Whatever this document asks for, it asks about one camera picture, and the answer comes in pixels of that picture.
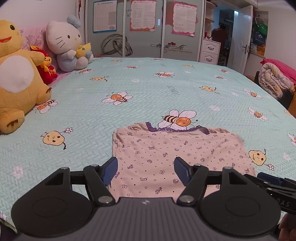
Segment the person right hand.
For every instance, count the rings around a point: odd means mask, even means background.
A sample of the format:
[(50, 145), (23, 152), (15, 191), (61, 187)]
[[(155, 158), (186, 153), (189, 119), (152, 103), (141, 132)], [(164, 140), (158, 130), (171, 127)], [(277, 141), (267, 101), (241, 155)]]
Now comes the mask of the person right hand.
[(296, 241), (296, 221), (295, 215), (285, 214), (283, 219), (281, 220), (280, 226), (280, 241)]

